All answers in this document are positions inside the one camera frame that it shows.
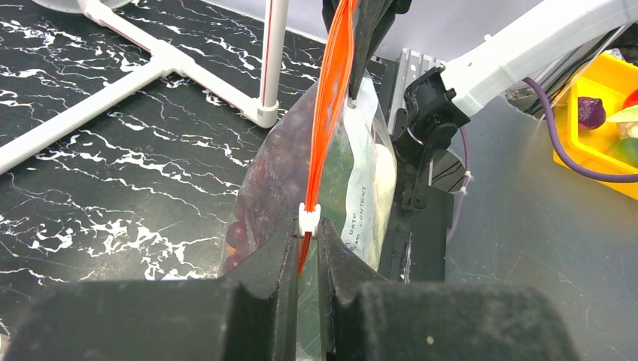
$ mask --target black marble surface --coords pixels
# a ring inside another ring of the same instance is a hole
[[[197,0],[138,0],[118,13],[257,96],[260,21]],[[313,84],[322,53],[287,34],[283,109]],[[0,145],[148,60],[82,16],[4,0]],[[0,334],[15,332],[50,285],[216,277],[224,227],[265,134],[172,75],[0,175]]]

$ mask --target purple onion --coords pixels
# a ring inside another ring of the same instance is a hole
[[[607,114],[603,108],[603,100],[579,96],[579,128],[594,130],[605,123]]]

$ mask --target plastic bag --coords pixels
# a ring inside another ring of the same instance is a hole
[[[306,91],[266,136],[248,167],[226,234],[222,272],[228,272],[296,217],[304,202],[317,84]],[[396,183],[396,160],[372,79],[366,76],[356,107],[344,105],[324,164],[321,216],[342,240],[378,268]],[[299,281],[297,341],[309,356],[321,351],[316,244]]]

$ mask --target orange strap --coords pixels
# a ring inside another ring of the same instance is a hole
[[[328,33],[324,60],[321,63],[317,100],[312,123],[312,144],[308,168],[308,188],[305,196],[305,211],[312,212],[317,204],[321,175],[328,154],[330,139],[348,91],[348,81],[354,58],[354,12],[357,0],[341,0],[335,11],[333,24]],[[308,256],[311,234],[304,235],[299,254],[299,273]]]

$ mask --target yellow bin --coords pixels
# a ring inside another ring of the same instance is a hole
[[[554,106],[558,135],[565,151],[575,162],[600,173],[638,173],[638,168],[605,154],[609,147],[618,141],[618,129],[615,123],[605,123],[598,129],[580,132],[578,125],[580,96],[602,99],[609,118],[622,109],[624,100],[636,89],[638,89],[638,67],[604,53],[591,63]],[[556,152],[554,152],[554,161],[566,166]],[[633,199],[638,199],[638,184],[599,183]]]

